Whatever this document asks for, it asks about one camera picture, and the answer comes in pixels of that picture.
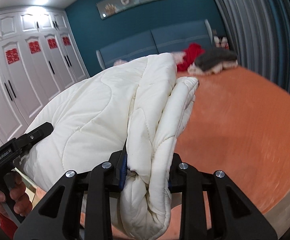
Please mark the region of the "person's left hand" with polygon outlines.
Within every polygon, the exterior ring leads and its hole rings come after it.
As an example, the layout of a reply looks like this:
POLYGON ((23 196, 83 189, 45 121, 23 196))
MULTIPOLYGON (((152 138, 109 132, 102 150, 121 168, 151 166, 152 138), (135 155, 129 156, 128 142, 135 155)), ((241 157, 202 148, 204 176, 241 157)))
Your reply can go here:
MULTIPOLYGON (((22 181, 22 176, 16 171, 13 171, 11 174, 14 178, 14 187, 10 190, 9 195, 15 201, 14 212, 22 217, 26 217, 32 211, 32 202, 26 193, 26 185, 22 181)), ((2 206, 2 203, 5 201, 6 197, 0 191, 0 214, 9 219, 8 213, 2 206)))

